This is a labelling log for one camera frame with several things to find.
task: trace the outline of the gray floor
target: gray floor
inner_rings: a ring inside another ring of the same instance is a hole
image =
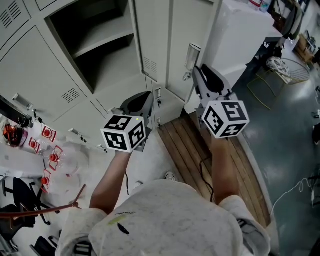
[[[247,89],[252,74],[246,72],[233,90],[247,108],[250,124],[243,135],[259,165],[272,204],[303,178],[308,178],[320,163],[320,145],[312,142],[312,127],[320,122],[311,112],[320,109],[315,87],[320,85],[318,74],[312,73],[308,82],[287,85],[272,110],[262,106]],[[275,92],[281,81],[276,76],[268,80]],[[262,82],[251,85],[262,101],[271,104],[272,95]],[[274,209],[277,222],[280,254],[282,256],[309,255],[320,237],[320,205],[312,207],[311,190],[304,181],[304,191],[286,194]],[[320,196],[320,189],[315,189]]]

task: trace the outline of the vent grille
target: vent grille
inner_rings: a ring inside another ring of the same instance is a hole
[[[144,67],[148,70],[153,71],[154,73],[157,73],[157,63],[146,57],[144,57]]]
[[[79,92],[75,88],[72,88],[70,91],[66,92],[64,95],[62,95],[62,98],[68,102],[71,103],[73,100],[78,98],[80,96]]]
[[[7,29],[11,23],[20,16],[21,10],[16,1],[13,1],[8,8],[0,15],[0,21]]]

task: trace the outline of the white cube with black markers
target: white cube with black markers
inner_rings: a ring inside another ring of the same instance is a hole
[[[101,129],[106,147],[131,153],[147,137],[144,118],[119,114],[110,116]]]
[[[216,139],[235,137],[249,124],[249,116],[243,101],[210,101],[202,120]]]

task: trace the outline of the wire chair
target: wire chair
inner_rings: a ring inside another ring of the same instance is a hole
[[[258,75],[255,74],[257,76],[257,78],[253,79],[251,82],[249,82],[246,86],[249,89],[249,91],[252,93],[252,95],[258,100],[259,103],[261,103],[264,107],[266,107],[268,110],[272,110],[272,107],[275,105],[277,98],[279,97],[279,95],[281,94],[281,92],[283,91],[285,85],[295,85],[295,84],[299,84],[299,83],[303,83],[306,82],[310,79],[310,72],[307,70],[307,68],[303,65],[301,65],[300,63],[292,60],[292,59],[288,59],[288,58],[276,58],[276,57],[271,57],[269,59],[275,58],[277,61],[281,60],[285,63],[286,68],[288,69],[287,72],[281,71],[278,68],[275,67],[271,67],[268,66],[268,61],[267,61],[267,66],[269,68],[268,71],[266,71],[265,73],[263,73],[262,75]],[[282,85],[280,88],[280,91],[278,93],[278,95],[275,94],[274,90],[271,88],[271,86],[269,85],[269,83],[266,81],[266,77],[268,76],[268,74],[270,73],[275,73],[278,75],[278,77],[282,80]],[[258,96],[253,92],[253,90],[250,88],[250,84],[255,82],[256,80],[262,80],[270,89],[270,91],[272,92],[275,100],[272,104],[271,107],[267,106],[265,103],[263,103]]]

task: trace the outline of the wooden pallet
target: wooden pallet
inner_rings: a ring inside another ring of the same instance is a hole
[[[201,167],[204,179],[212,186],[211,134],[207,129],[199,130],[196,124],[196,113],[192,113],[166,123],[158,129],[158,133],[184,182],[210,201],[211,189],[201,177]],[[253,217],[267,227],[271,222],[267,204],[247,155],[236,137],[229,139],[228,144],[240,196]]]

